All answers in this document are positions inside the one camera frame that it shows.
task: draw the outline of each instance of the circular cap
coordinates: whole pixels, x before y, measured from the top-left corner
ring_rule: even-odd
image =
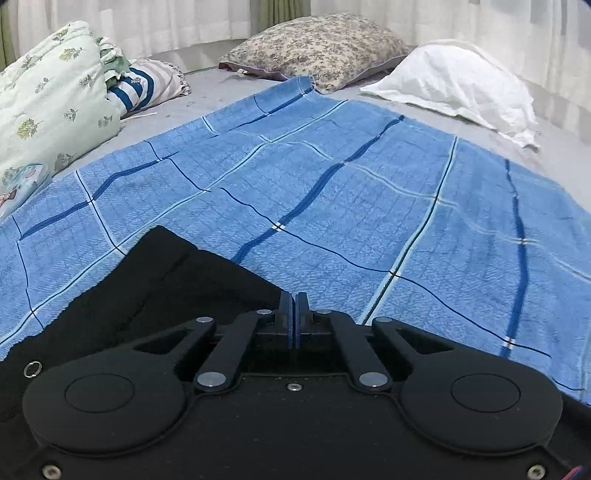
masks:
[[[185,402],[166,355],[115,348],[39,375],[22,397],[22,412],[43,443],[100,454],[162,435]]]
[[[204,387],[219,387],[226,382],[226,376],[220,372],[205,372],[197,377],[197,383]]]
[[[79,378],[66,390],[66,401],[76,410],[106,413],[123,407],[134,396],[134,385],[112,374]]]
[[[462,407],[496,413],[519,402],[521,393],[517,385],[505,377],[474,374],[458,378],[452,384],[452,396]]]
[[[366,387],[381,387],[388,383],[388,377],[378,372],[366,372],[359,376],[359,382]]]
[[[543,445],[562,413],[562,396],[544,374],[459,346],[420,355],[400,399],[421,432],[475,454]]]

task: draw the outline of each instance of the blue and white striped fabric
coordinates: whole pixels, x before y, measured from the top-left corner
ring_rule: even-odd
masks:
[[[107,93],[121,118],[190,93],[184,75],[170,63],[139,59],[129,70]]]
[[[0,358],[155,225],[315,308],[396,317],[591,403],[591,216],[548,179],[302,77],[109,154],[0,224]]]

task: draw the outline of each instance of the white pillow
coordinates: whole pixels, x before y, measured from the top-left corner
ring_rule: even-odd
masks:
[[[521,147],[538,146],[527,87],[485,51],[465,41],[422,45],[390,75],[361,91],[460,115],[497,130]]]

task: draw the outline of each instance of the pillowcase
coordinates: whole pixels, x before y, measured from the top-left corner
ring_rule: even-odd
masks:
[[[361,91],[462,116],[496,130],[520,147],[538,146],[533,99],[525,84],[466,41],[436,40],[421,45],[394,72]]]
[[[191,87],[177,66],[160,60],[138,59],[133,61],[129,72],[109,88],[107,98],[117,106],[123,118],[190,93]]]
[[[319,92],[329,93],[395,68],[407,54],[391,30],[344,13],[268,28],[224,55],[219,67],[269,80],[308,75]]]

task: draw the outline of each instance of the folded comforter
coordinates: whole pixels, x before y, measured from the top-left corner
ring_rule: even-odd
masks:
[[[120,128],[85,22],[63,27],[0,72],[0,219]]]

